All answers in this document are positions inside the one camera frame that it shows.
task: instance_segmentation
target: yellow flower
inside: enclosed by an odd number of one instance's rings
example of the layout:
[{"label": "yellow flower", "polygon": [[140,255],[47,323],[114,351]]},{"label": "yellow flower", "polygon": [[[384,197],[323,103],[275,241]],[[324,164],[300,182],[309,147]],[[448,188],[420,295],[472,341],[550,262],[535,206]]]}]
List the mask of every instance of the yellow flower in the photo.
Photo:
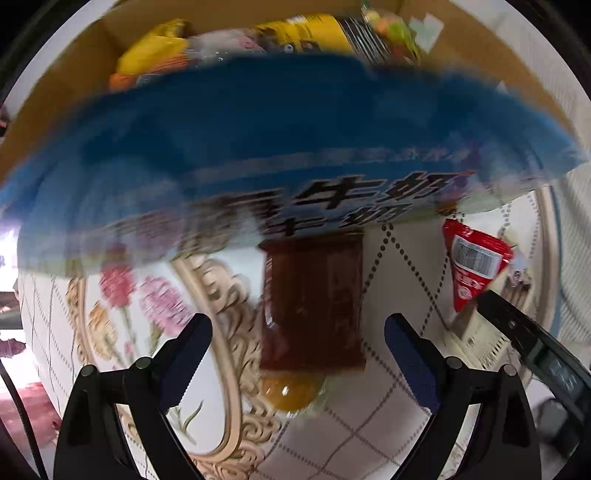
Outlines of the yellow flower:
[{"label": "yellow flower", "polygon": [[118,338],[117,328],[109,319],[109,314],[96,302],[89,313],[88,334],[95,353],[104,360],[111,360],[116,356],[113,348]]}]

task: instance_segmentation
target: yellow package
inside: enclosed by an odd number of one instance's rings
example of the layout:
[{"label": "yellow package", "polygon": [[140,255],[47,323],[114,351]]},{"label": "yellow package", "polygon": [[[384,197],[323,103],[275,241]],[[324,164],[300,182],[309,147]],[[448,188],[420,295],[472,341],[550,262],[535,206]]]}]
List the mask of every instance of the yellow package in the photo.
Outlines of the yellow package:
[{"label": "yellow package", "polygon": [[384,42],[363,20],[332,15],[298,15],[255,27],[257,43],[268,52],[329,51],[356,54],[371,62],[391,57]]},{"label": "yellow package", "polygon": [[187,23],[181,18],[158,25],[140,38],[117,61],[116,73],[141,75],[158,63],[185,50]]}]

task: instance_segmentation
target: brown package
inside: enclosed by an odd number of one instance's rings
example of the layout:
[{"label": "brown package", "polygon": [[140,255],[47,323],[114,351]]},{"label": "brown package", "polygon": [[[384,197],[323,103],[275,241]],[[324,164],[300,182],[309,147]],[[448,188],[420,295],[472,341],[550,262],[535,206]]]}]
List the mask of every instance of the brown package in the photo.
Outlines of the brown package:
[{"label": "brown package", "polygon": [[261,369],[336,372],[363,368],[363,235],[268,241]]}]

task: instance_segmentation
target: red package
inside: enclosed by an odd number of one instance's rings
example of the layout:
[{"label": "red package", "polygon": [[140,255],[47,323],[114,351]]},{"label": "red package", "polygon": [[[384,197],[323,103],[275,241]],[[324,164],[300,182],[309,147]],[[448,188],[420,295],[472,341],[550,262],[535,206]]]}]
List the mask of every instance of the red package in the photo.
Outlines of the red package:
[{"label": "red package", "polygon": [[509,264],[513,251],[500,238],[456,220],[445,221],[443,238],[452,260],[453,308],[459,312]]}]

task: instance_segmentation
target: round yellow object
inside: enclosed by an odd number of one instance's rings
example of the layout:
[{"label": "round yellow object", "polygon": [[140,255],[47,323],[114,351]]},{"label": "round yellow object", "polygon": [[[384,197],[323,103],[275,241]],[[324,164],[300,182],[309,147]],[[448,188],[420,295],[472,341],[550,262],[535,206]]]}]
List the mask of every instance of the round yellow object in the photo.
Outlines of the round yellow object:
[{"label": "round yellow object", "polygon": [[282,374],[263,377],[261,392],[277,410],[293,412],[310,405],[323,383],[324,375]]}]

